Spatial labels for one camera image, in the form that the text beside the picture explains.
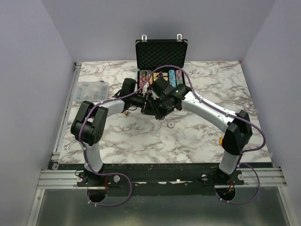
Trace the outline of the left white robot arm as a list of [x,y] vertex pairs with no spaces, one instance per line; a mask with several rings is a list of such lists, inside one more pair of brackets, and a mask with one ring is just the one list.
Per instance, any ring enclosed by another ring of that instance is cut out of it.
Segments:
[[104,133],[108,117],[122,113],[133,105],[132,98],[141,98],[134,93],[136,81],[126,78],[122,89],[112,99],[98,103],[83,101],[71,126],[71,133],[79,141],[84,154],[83,181],[94,186],[104,182],[103,161],[100,155],[99,141]]

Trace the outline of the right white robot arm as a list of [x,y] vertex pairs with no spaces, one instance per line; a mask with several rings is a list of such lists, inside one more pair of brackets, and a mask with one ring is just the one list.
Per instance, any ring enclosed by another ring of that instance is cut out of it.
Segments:
[[241,110],[236,114],[234,111],[222,109],[216,104],[206,102],[190,87],[184,84],[173,87],[162,77],[157,78],[147,88],[145,101],[145,107],[150,108],[159,120],[174,109],[186,110],[212,123],[223,132],[224,153],[216,178],[223,185],[233,180],[239,157],[253,135],[247,112]]

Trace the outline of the white red chip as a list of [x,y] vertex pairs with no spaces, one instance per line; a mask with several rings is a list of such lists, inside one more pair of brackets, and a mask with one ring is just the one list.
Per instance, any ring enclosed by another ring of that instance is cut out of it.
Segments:
[[174,128],[174,127],[175,127],[175,123],[172,122],[172,121],[170,121],[170,122],[167,123],[167,126],[168,126],[169,128]]

